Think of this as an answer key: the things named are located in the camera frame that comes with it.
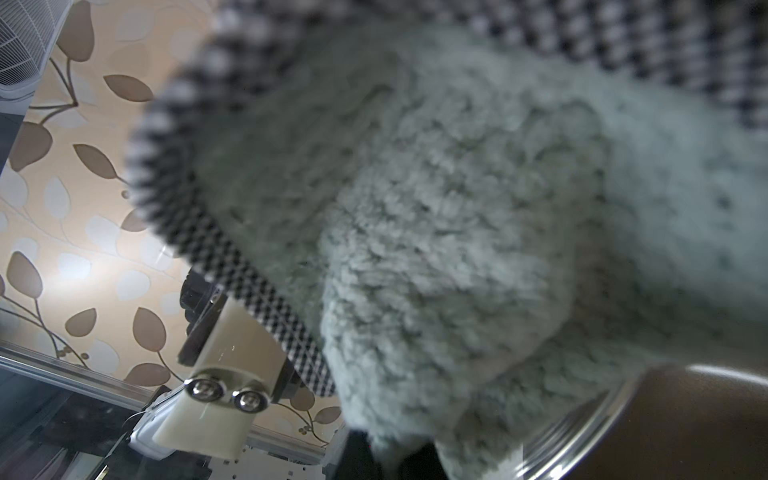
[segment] screw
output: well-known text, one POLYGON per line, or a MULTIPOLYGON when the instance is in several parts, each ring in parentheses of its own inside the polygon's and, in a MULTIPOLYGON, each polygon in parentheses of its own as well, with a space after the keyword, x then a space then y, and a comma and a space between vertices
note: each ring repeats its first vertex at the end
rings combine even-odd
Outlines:
POLYGON ((235 407, 245 413, 257 413, 266 408, 266 400, 260 393, 246 390, 235 396, 235 407))
POLYGON ((224 390, 215 379, 193 379, 187 385, 187 392, 201 402, 215 402, 224 395, 224 390))

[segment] brown object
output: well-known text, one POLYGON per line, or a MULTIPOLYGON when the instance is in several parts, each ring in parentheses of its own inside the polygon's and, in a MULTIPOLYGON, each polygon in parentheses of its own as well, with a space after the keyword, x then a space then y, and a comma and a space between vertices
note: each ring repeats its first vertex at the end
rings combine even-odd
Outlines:
POLYGON ((134 315, 134 338, 142 348, 160 352, 165 346, 165 325, 154 312, 139 307, 134 315))
POLYGON ((72 61, 86 61, 94 51, 94 26, 91 3, 80 0, 69 9, 56 45, 72 61))
POLYGON ((28 121, 22 122, 16 142, 8 154, 8 162, 14 171, 22 171, 24 167, 43 158, 52 145, 53 137, 46 127, 28 121))
POLYGON ((147 225, 136 214, 136 210, 133 209, 128 215, 125 216, 125 219, 123 220, 122 225, 120 225, 120 228, 127 232, 141 232, 147 229, 147 225))
POLYGON ((682 369, 653 372, 613 429, 566 477, 649 478, 768 478, 768 383, 682 369))
POLYGON ((107 75, 107 86, 118 97, 128 101, 149 101, 154 98, 152 90, 138 78, 130 75, 107 75))
POLYGON ((300 412, 306 412, 315 405, 315 394, 308 388, 302 387, 290 400, 290 405, 300 412))
POLYGON ((107 180, 113 180, 118 177, 112 162, 98 148, 86 144, 74 144, 72 147, 80 161, 83 162, 83 165, 92 173, 107 180))
POLYGON ((89 308, 74 314, 64 324, 64 328, 72 336, 86 336, 96 326, 96 309, 89 308))
POLYGON ((339 418, 339 415, 341 415, 340 407, 326 407, 315 415, 315 423, 328 425, 329 423, 335 422, 336 419, 339 418))
POLYGON ((43 293, 43 279, 40 278, 38 269, 32 265, 29 258, 21 252, 14 252, 11 255, 11 261, 8 262, 8 269, 5 271, 8 282, 19 293, 30 298, 39 298, 43 293))
POLYGON ((139 363, 125 377, 126 382, 138 386, 159 386, 168 380, 168 369, 156 363, 139 363))

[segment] white fan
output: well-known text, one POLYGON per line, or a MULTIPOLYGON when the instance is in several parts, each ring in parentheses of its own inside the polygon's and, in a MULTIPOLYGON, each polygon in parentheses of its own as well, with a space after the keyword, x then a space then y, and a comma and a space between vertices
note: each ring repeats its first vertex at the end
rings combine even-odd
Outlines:
POLYGON ((0 0, 0 108, 35 92, 72 0, 0 0))

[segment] metal rim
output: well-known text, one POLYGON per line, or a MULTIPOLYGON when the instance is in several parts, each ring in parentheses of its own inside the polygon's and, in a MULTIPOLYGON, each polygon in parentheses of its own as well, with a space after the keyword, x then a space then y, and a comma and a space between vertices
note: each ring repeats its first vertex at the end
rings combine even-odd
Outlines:
POLYGON ((232 392, 232 403, 234 404, 235 408, 240 410, 241 412, 259 413, 259 412, 263 412, 264 410, 266 410, 268 406, 270 406, 270 399, 266 396, 265 392, 259 389, 256 389, 253 387, 245 387, 243 389, 232 392), (243 398, 243 396, 249 393, 254 394, 255 396, 258 396, 260 400, 258 407, 254 410, 245 409, 240 403, 240 400, 243 398))
POLYGON ((227 393, 227 386, 224 385, 224 383, 221 380, 219 380, 214 376, 200 374, 200 375, 195 375, 195 377, 184 381, 184 390, 192 399, 195 399, 198 402, 211 403, 211 402, 216 402, 217 400, 220 400, 224 397, 224 395, 227 393), (194 392, 194 387, 199 382, 211 382, 215 384, 215 386, 217 387, 217 394, 215 398, 201 399, 198 396, 196 396, 194 392))
POLYGON ((567 474, 605 436, 632 400, 640 379, 625 382, 581 406, 523 445, 518 478, 554 479, 567 474))

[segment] leaf pattern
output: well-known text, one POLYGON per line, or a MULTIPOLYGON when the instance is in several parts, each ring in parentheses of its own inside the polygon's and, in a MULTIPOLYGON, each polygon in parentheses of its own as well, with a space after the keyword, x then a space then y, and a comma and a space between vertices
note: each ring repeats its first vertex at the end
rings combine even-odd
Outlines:
POLYGON ((86 336, 96 325, 96 309, 89 308, 80 313, 74 314, 64 324, 64 328, 72 336, 86 336))
POLYGON ((308 388, 302 387, 290 400, 290 405, 300 412, 306 412, 315 405, 315 394, 308 388))
POLYGON ((123 302, 141 298, 149 292, 152 281, 146 273, 137 270, 123 272, 114 285, 118 299, 123 302))
POLYGON ((141 232, 147 229, 147 225, 141 218, 139 218, 136 209, 133 209, 125 216, 120 228, 127 232, 141 232))
POLYGON ((315 415, 315 423, 319 423, 320 425, 328 425, 329 423, 335 422, 336 419, 339 418, 339 415, 341 415, 341 408, 326 407, 320 410, 317 415, 315 415))
POLYGON ((11 261, 8 262, 5 275, 11 286, 19 293, 35 299, 42 295, 43 279, 40 277, 38 269, 23 253, 14 252, 11 255, 11 261))
POLYGON ((120 368, 120 356, 117 350, 99 339, 94 340, 87 352, 81 353, 81 356, 85 355, 90 359, 88 365, 96 372, 113 376, 120 368))
POLYGON ((154 26, 154 12, 151 8, 132 7, 123 12, 114 26, 114 39, 136 41, 146 38, 154 26))
POLYGON ((165 325, 153 311, 139 307, 134 315, 136 343, 150 352, 160 352, 165 346, 165 325))
POLYGON ((114 171, 112 162, 101 153, 101 150, 86 144, 75 144, 72 147, 74 147, 74 152, 83 162, 83 165, 91 172, 107 180, 118 178, 118 173, 114 171))
POLYGON ((0 197, 12 207, 23 208, 29 199, 29 187, 24 178, 13 171, 3 168, 0 173, 0 197))
POLYGON ((149 73, 150 54, 144 43, 131 43, 119 48, 107 58, 113 71, 144 76, 149 73))
POLYGON ((16 142, 8 154, 8 162, 14 171, 20 172, 24 167, 43 158, 52 145, 53 137, 46 127, 29 121, 22 122, 16 142))
POLYGON ((69 215, 71 201, 67 187, 61 182, 61 178, 52 177, 47 182, 43 190, 43 203, 53 218, 62 220, 69 215))
POLYGON ((94 51, 94 26, 89 2, 81 0, 72 5, 56 45, 72 61, 86 61, 91 57, 94 51))
POLYGON ((104 81, 118 97, 128 101, 149 101, 154 98, 152 90, 138 78, 130 75, 106 75, 104 81))
POLYGON ((156 363, 139 363, 125 376, 125 382, 138 386, 159 386, 168 380, 168 369, 156 363))
POLYGON ((58 274, 64 280, 83 280, 91 274, 91 261, 74 253, 58 254, 58 274))

